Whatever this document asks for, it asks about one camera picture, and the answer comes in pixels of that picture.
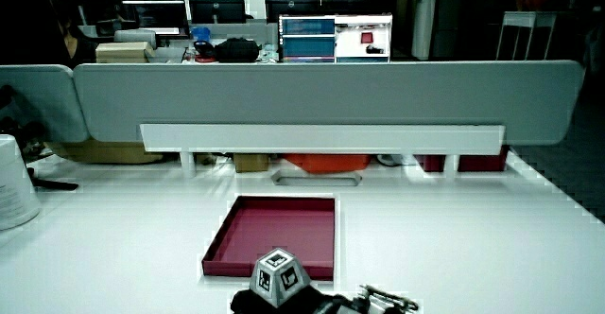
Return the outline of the person's right hand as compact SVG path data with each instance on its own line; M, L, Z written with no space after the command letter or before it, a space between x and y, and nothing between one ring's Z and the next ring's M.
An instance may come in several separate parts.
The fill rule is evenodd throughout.
M294 254L276 248L255 262L249 287L236 292L230 308L234 314L405 314L420 305L370 285L353 297L321 292Z

